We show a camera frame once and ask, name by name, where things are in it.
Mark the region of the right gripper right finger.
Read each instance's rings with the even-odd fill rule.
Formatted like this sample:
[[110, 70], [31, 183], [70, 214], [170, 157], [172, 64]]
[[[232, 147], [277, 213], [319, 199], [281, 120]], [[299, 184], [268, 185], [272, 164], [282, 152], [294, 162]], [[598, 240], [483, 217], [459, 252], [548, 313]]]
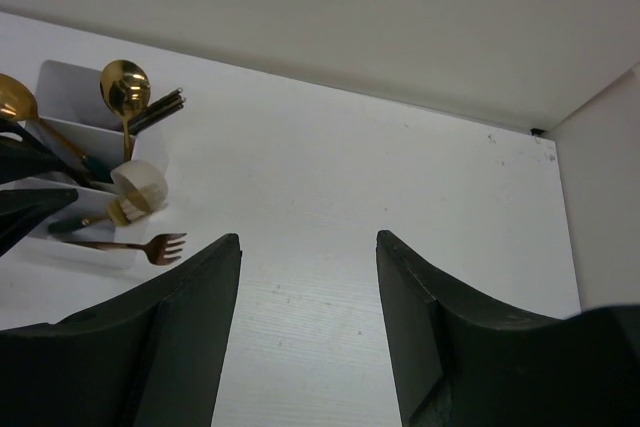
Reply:
[[635, 426], [639, 309], [566, 319], [488, 296], [392, 232], [376, 264], [405, 426]]

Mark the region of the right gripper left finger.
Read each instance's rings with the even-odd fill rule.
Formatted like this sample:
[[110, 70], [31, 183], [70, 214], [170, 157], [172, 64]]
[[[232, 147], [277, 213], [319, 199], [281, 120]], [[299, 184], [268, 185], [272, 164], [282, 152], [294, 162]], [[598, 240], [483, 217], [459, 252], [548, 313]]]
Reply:
[[2, 331], [2, 425], [211, 425], [241, 257], [226, 234], [58, 323]]

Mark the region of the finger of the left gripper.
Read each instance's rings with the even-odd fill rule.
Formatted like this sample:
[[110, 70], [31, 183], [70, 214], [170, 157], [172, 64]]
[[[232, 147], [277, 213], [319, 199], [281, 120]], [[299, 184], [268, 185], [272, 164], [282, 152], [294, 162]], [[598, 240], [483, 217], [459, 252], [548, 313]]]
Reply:
[[14, 189], [1, 191], [1, 255], [4, 256], [38, 225], [78, 199], [76, 189]]
[[63, 172], [63, 162], [18, 123], [1, 121], [1, 181]]

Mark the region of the rose gold fork green handle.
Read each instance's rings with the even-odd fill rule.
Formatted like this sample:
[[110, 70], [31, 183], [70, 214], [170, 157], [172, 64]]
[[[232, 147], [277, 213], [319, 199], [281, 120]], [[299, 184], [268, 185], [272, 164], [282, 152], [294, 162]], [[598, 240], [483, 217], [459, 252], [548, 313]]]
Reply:
[[150, 212], [140, 210], [130, 200], [114, 200], [107, 205], [103, 214], [57, 220], [48, 225], [47, 232], [50, 235], [70, 234], [103, 221], [109, 221], [116, 227], [125, 227], [149, 215]]

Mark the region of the gold spoon green handle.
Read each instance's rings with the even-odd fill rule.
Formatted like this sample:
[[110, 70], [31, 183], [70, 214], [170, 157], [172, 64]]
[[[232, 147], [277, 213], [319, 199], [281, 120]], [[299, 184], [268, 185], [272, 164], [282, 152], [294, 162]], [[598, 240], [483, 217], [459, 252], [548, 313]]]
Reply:
[[101, 161], [88, 155], [41, 118], [38, 114], [36, 98], [32, 92], [24, 84], [5, 74], [1, 75], [1, 118], [14, 123], [19, 121], [35, 122], [77, 157], [99, 182], [112, 183], [110, 170]]
[[148, 107], [151, 96], [149, 78], [141, 67], [131, 61], [113, 60], [101, 72], [100, 92], [105, 105], [121, 121], [123, 158], [127, 162], [133, 150], [129, 121]]

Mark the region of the brown wooden chopstick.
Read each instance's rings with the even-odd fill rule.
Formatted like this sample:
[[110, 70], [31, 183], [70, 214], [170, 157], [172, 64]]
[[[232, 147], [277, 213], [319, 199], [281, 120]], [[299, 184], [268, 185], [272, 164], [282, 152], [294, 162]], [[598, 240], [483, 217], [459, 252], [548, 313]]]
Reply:
[[181, 259], [182, 246], [186, 242], [186, 236], [186, 233], [159, 234], [146, 244], [98, 241], [65, 241], [65, 244], [101, 251], [141, 251], [150, 264], [169, 266]]

